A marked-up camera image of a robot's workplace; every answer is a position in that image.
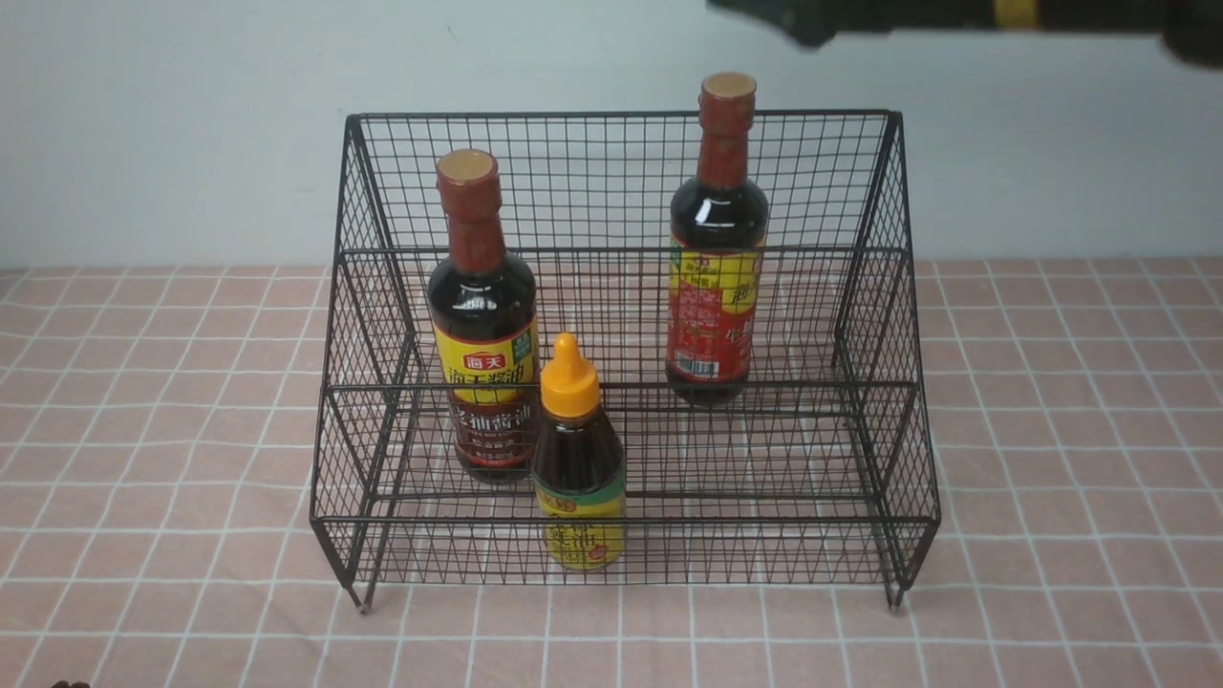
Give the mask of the dark robot arm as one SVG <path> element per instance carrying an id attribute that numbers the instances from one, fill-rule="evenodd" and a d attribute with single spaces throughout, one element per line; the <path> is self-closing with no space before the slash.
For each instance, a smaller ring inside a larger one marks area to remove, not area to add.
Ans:
<path id="1" fill-rule="evenodd" d="M 709 1 L 818 49 L 841 33 L 895 31 L 1157 35 L 1170 56 L 1221 70 L 1218 1 Z"/>

